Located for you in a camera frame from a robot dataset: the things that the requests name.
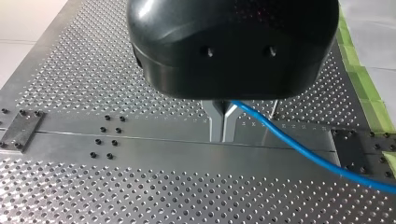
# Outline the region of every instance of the metal plate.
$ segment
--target metal plate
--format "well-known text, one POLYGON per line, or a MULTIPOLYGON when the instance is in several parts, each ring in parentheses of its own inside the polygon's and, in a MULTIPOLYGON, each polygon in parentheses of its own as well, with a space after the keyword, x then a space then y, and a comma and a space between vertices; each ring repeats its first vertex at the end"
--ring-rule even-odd
POLYGON ((24 156, 0 155, 1 222, 396 222, 395 196, 293 150, 95 138, 38 133, 24 156))
POLYGON ((41 111, 21 110, 1 139, 1 151, 23 152, 44 117, 41 111))
POLYGON ((360 138, 366 153, 382 155, 382 151, 396 151, 396 134, 394 133, 387 137, 384 134, 370 136, 370 133, 361 133, 360 138))
MULTIPOLYGON (((0 90, 10 111, 0 114, 3 129, 20 108, 49 112, 23 156, 0 154, 1 223, 396 223, 395 196, 331 175, 275 138, 264 144, 276 148, 242 146, 268 139, 247 117, 238 120, 236 145, 208 144, 198 102, 166 98, 144 82, 125 4, 69 0, 0 90)), ((367 126, 337 47, 329 60, 315 86, 322 89, 311 88, 305 102, 294 98, 316 124, 289 118, 285 106, 279 111, 290 122, 277 124, 337 162, 322 134, 347 121, 322 123, 315 111, 348 105, 334 113, 354 119, 349 127, 367 126), (326 94, 334 100, 322 103, 326 94)))
POLYGON ((355 131, 331 130, 329 136, 332 139, 332 145, 337 152, 341 167, 362 175, 372 173, 369 162, 364 155, 361 140, 355 131))
MULTIPOLYGON (((274 101, 246 102, 268 116, 274 101)), ((349 80, 337 46, 332 46, 318 80, 296 97, 279 101, 276 117, 283 122, 313 123, 322 126, 368 129, 359 99, 349 80)), ((252 126, 255 119, 246 113, 242 125, 252 126)))
MULTIPOLYGON (((19 108, 48 112, 41 132, 209 142, 209 120, 199 102, 168 98, 143 79, 127 34, 126 2, 68 1, 0 91, 0 103, 11 113, 19 108), (105 121, 107 114, 114 119, 105 121), (127 122, 119 122, 119 116, 127 122), (109 132, 101 133, 100 127, 109 132), (115 133, 116 128, 122 133, 115 133)), ((271 102, 250 104, 262 112, 271 107, 271 102)), ((298 127, 309 129, 367 127, 336 44, 318 82, 302 95, 281 101, 278 113, 279 124, 295 119, 298 127)), ((11 122, 7 116, 0 119, 3 127, 11 122)), ((264 129, 250 129, 253 122, 246 115, 238 120, 236 132, 243 136, 235 138, 243 140, 236 144, 261 141, 264 129)))

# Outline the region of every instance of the screw hole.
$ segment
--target screw hole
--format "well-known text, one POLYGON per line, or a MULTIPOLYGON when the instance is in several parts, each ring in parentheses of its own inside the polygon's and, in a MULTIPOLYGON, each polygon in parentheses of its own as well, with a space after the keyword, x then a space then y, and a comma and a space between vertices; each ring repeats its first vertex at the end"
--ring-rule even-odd
POLYGON ((276 47, 274 47, 274 46, 265 47, 264 50, 262 51, 262 55, 264 57, 268 57, 268 58, 275 57, 276 56, 276 47))
POLYGON ((214 52, 214 50, 212 48, 210 48, 209 46, 203 46, 200 48, 201 55, 208 57, 208 58, 213 57, 213 52, 214 52))

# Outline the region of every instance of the screw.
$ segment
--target screw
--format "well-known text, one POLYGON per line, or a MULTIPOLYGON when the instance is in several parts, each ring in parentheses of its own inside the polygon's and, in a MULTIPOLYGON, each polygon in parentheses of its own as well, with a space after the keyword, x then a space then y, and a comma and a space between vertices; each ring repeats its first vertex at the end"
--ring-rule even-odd
POLYGON ((380 157, 379 158, 379 162, 381 162, 381 163, 385 163, 387 160, 385 159, 385 157, 380 157))
POLYGON ((361 171, 361 174, 363 174, 363 175, 367 174, 367 169, 364 166, 361 167, 360 171, 361 171))
POLYGON ((386 171, 386 172, 384 173, 384 176, 385 176, 385 177, 392 177, 392 173, 389 172, 389 171, 386 171))
POLYGON ((374 145, 374 149, 379 150, 380 148, 381 148, 381 146, 379 144, 374 145))
POLYGON ((22 146, 21 143, 14 143, 15 148, 20 148, 21 146, 22 146))
POLYGON ((334 131, 332 132, 332 136, 336 136, 336 135, 338 135, 338 134, 339 134, 338 130, 334 130, 334 131))
POLYGON ((109 160, 113 160, 113 158, 114 158, 114 156, 113 156, 113 154, 111 154, 111 153, 107 153, 107 158, 109 159, 109 160))
POLYGON ((355 131, 353 131, 353 130, 349 131, 348 136, 351 137, 353 135, 355 135, 355 131))

